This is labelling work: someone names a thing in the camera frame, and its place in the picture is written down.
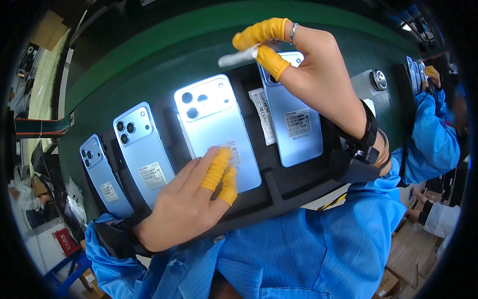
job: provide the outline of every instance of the red box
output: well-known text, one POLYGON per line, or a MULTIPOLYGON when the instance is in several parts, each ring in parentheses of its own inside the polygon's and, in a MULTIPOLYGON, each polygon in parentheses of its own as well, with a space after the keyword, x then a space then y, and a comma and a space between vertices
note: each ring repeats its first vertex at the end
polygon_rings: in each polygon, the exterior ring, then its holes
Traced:
POLYGON ((54 232, 53 235, 58 240, 58 243, 60 243, 60 246, 63 249, 66 257, 69 257, 76 250, 81 248, 80 245, 75 245, 66 228, 54 232))

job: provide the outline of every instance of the sticker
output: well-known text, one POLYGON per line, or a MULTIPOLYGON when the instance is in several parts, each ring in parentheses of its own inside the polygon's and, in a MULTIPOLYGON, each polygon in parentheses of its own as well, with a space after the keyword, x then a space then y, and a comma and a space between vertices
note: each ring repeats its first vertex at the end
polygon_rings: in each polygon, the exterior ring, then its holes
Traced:
POLYGON ((103 195, 105 196, 107 202, 111 202, 119 198, 111 182, 103 184, 99 186, 99 188, 101 189, 101 192, 103 192, 103 195))
POLYGON ((239 149, 237 146, 237 142, 235 140, 220 144, 219 147, 227 146, 232 151, 232 158, 229 160, 228 166, 237 166, 242 163, 242 159, 240 157, 239 149))
POLYGON ((161 186, 164 186, 168 183, 164 177, 161 167, 159 166, 159 162, 146 165, 138 170, 140 171, 144 184, 146 184, 146 187, 151 190, 159 189, 161 186))
POLYGON ((87 280, 88 283, 92 282, 93 280, 95 280, 95 276, 93 274, 88 274, 85 279, 87 280))
POLYGON ((289 137, 295 137, 312 131, 309 109, 300 109, 285 114, 289 137))
POLYGON ((271 111, 269 110, 269 105, 267 105, 267 100, 264 94, 264 88, 249 91, 249 98, 254 103, 254 106, 256 106, 257 113, 261 119, 261 126, 262 131, 264 132, 266 145, 274 144, 276 142, 274 126, 272 123, 271 111))

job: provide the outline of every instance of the metal knob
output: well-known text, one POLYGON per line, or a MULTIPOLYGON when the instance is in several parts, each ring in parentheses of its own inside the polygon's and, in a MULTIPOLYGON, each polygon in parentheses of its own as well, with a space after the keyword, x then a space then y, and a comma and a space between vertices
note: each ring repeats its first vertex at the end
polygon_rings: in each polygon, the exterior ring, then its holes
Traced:
POLYGON ((374 69, 370 72, 370 82, 377 91, 383 91, 387 88, 387 79, 384 73, 378 69, 374 69))

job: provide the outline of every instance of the light blue smartphone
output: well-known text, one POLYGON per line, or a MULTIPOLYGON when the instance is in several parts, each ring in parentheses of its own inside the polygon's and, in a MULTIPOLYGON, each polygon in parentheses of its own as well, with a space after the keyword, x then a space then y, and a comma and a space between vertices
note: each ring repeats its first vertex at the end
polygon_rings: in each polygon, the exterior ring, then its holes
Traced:
POLYGON ((420 70, 420 80, 425 80, 425 67, 422 65, 422 63, 419 63, 418 68, 420 70))
POLYGON ((139 103, 113 120, 124 161, 148 206, 153 209, 159 190, 174 178, 151 108, 139 103))
MULTIPOLYGON (((304 60, 304 55, 297 51, 278 54, 295 67, 304 60)), ((259 72, 282 166, 291 167, 320 156, 324 145, 318 112, 288 92, 263 67, 259 66, 259 72)))
POLYGON ((417 80, 416 80, 416 75, 415 75, 415 67, 413 65, 413 60, 405 56, 407 58, 407 65, 408 65, 408 71, 410 73, 410 81, 412 82, 412 91, 413 95, 416 96, 418 94, 418 86, 417 86, 417 80))
POLYGON ((418 93, 420 93, 422 92, 422 79, 420 77, 420 68, 418 67, 418 63, 416 63, 416 61, 413 62, 413 68, 415 70, 415 79, 417 80, 418 93))
POLYGON ((261 185, 262 179, 229 78, 219 74, 174 93, 181 122, 195 157, 211 146, 232 150, 238 193, 261 185))
POLYGON ((133 208, 116 180, 103 150, 103 144, 96 134, 91 135, 80 146, 80 155, 91 182, 110 214, 119 219, 131 216, 133 208))

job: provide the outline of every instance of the blue jacket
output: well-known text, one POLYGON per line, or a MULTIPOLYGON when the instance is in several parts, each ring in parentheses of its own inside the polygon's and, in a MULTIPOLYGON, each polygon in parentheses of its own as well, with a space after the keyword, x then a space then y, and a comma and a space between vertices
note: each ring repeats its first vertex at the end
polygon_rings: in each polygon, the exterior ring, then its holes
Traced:
MULTIPOLYGON (((118 260, 100 245, 90 222, 86 254, 99 287, 116 298, 207 299, 219 271, 244 299, 363 298, 376 291, 391 233, 405 213, 398 163, 373 182, 353 184, 346 203, 327 210, 295 209, 186 249, 155 255, 148 269, 118 260)), ((97 222, 112 220, 103 214, 97 222)))
MULTIPOLYGON (((405 184, 421 183, 438 177, 454 169, 460 159, 460 147, 456 130, 445 122, 446 103, 443 90, 433 92, 433 96, 422 92, 416 96, 417 113, 412 139, 407 147, 405 184)), ((403 147, 392 153, 399 164, 402 163, 403 147)))

